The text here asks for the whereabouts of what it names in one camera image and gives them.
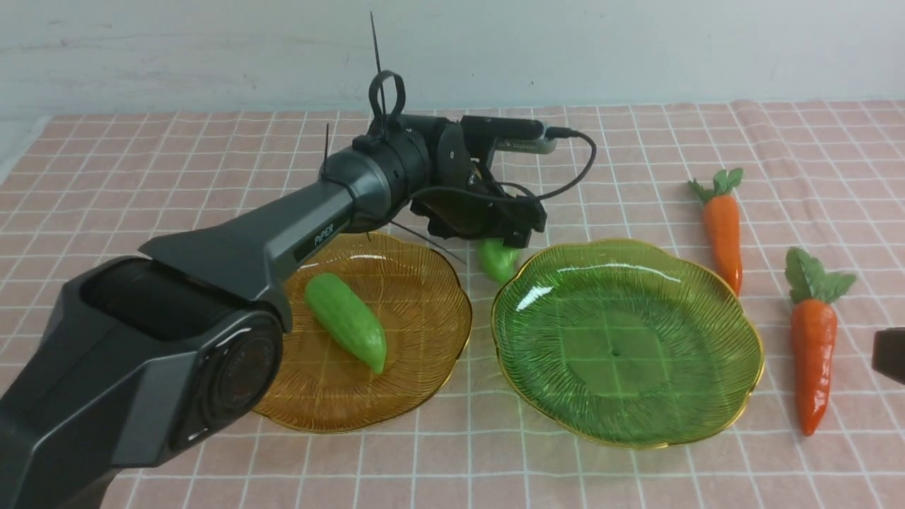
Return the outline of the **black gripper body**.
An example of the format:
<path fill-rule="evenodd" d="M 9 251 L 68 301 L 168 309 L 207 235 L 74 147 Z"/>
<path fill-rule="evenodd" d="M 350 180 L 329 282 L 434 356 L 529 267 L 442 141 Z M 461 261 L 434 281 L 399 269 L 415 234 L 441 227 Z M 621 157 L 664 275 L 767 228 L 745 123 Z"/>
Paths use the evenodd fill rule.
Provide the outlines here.
<path fill-rule="evenodd" d="M 533 225 L 543 232 L 547 213 L 533 194 L 513 196 L 489 168 L 497 152 L 473 157 L 458 124 L 413 124 L 424 137 L 432 171 L 428 186 L 411 201 L 411 212 L 427 217 L 439 238 L 501 239 L 501 226 Z"/>
<path fill-rule="evenodd" d="M 870 367 L 887 379 L 905 384 L 905 331 L 882 329 L 874 333 Z"/>

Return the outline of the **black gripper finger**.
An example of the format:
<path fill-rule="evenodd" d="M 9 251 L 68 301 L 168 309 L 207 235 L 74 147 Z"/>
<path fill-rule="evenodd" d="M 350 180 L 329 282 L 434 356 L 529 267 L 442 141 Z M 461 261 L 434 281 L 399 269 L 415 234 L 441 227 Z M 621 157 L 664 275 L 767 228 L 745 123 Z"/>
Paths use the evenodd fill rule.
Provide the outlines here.
<path fill-rule="evenodd" d="M 533 225 L 503 225 L 501 226 L 502 245 L 513 249 L 525 249 L 530 244 L 534 232 L 539 232 Z"/>

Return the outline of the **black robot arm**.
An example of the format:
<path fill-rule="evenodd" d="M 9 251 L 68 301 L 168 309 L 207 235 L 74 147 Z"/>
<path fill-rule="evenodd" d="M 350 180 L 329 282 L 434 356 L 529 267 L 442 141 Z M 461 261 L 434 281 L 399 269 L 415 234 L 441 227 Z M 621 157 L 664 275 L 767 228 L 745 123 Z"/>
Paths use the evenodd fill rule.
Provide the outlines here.
<path fill-rule="evenodd" d="M 901 110 L 55 120 L 2 187 L 4 508 L 901 508 Z M 548 292 L 514 339 L 655 396 L 755 374 L 702 439 L 566 428 L 506 364 L 505 293 L 637 247 L 693 297 L 727 187 L 742 324 Z"/>

